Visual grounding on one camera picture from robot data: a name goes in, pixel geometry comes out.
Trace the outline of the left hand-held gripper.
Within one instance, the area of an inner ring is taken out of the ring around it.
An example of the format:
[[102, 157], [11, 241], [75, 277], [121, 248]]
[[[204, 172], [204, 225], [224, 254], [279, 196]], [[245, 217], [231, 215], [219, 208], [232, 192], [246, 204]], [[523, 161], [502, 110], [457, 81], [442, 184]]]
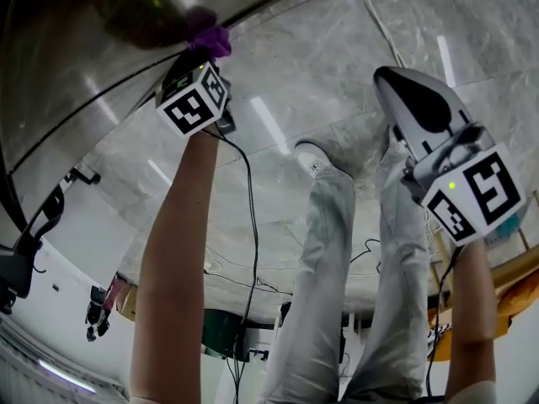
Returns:
[[184, 50], [156, 94], [156, 111], [181, 137], [211, 124], [227, 135], [236, 130], [230, 89], [208, 50]]

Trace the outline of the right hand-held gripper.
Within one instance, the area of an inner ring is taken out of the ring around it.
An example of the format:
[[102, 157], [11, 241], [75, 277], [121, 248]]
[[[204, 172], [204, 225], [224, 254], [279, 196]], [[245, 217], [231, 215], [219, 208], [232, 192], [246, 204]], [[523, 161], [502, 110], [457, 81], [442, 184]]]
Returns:
[[373, 83], [390, 129], [408, 150], [403, 183], [457, 246], [492, 235], [525, 205], [506, 145], [473, 120], [452, 88], [396, 66], [376, 69]]

